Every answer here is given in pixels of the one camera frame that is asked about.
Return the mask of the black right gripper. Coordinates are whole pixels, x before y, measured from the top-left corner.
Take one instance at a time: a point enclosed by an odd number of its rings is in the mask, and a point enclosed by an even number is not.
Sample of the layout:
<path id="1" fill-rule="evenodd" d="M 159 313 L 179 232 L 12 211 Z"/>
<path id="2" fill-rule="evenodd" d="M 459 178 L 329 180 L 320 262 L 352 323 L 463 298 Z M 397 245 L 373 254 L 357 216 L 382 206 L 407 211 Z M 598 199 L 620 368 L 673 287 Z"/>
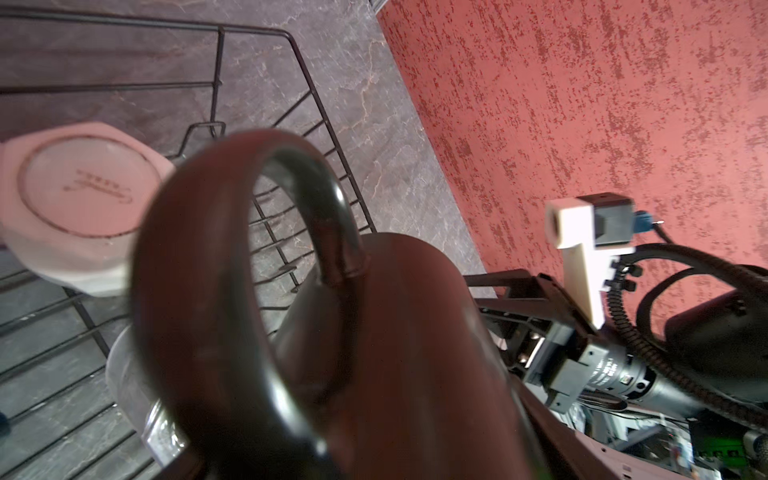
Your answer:
<path id="1" fill-rule="evenodd" d="M 653 385 L 645 363 L 594 327 L 551 277 L 517 269 L 464 279 L 470 287 L 504 290 L 500 298 L 475 300 L 481 319 L 504 341 L 507 370 L 541 387 L 550 410 L 565 413 L 579 400 L 629 402 Z"/>

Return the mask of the black mug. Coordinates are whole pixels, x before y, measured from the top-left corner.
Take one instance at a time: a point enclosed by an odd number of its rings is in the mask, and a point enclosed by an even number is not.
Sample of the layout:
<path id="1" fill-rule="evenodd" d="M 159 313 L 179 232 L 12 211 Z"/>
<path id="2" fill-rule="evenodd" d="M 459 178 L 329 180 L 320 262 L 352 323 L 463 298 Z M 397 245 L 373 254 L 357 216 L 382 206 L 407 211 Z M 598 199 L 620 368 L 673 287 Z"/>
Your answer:
<path id="1" fill-rule="evenodd" d="M 315 255 L 275 334 L 260 315 L 337 478 L 552 478 L 455 265 L 413 237 L 360 238 L 366 266 L 347 287 L 326 284 Z"/>

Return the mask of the clear plastic cup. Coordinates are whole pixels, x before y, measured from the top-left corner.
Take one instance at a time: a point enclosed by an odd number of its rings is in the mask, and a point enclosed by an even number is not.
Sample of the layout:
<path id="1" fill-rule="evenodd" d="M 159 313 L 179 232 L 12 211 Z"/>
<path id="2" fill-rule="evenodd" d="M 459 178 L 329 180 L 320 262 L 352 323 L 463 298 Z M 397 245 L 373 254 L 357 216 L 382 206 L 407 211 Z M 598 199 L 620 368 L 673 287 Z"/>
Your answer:
<path id="1" fill-rule="evenodd" d="M 170 465 L 188 441 L 177 428 L 151 386 L 126 327 L 114 342 L 106 362 L 106 383 L 117 407 L 162 467 Z"/>

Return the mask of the white faceted mug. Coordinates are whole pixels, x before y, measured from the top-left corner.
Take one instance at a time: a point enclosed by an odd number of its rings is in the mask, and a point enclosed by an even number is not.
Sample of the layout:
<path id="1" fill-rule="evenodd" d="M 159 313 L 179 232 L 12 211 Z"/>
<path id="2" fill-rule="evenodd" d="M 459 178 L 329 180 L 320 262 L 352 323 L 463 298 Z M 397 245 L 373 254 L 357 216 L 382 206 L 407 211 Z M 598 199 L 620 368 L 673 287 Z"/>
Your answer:
<path id="1" fill-rule="evenodd" d="M 28 270 L 93 297 L 127 292 L 145 213 L 175 167 L 101 122 L 1 145 L 1 240 Z"/>

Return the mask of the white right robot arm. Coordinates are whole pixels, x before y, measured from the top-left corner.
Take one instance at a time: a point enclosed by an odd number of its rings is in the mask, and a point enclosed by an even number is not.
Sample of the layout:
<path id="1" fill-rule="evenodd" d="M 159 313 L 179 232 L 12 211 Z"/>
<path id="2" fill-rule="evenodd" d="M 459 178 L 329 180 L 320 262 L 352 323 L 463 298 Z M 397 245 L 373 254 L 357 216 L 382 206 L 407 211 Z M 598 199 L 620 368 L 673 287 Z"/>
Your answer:
<path id="1" fill-rule="evenodd" d="M 572 405 L 601 410 L 639 406 L 676 418 L 705 410 L 726 416 L 767 403 L 767 326 L 757 308 L 728 292 L 673 317 L 660 355 L 628 344 L 613 326 L 599 329 L 554 279 L 524 269 L 468 275 L 470 287 L 500 287 L 476 304 L 506 343 L 500 356 L 544 403 L 564 414 Z"/>

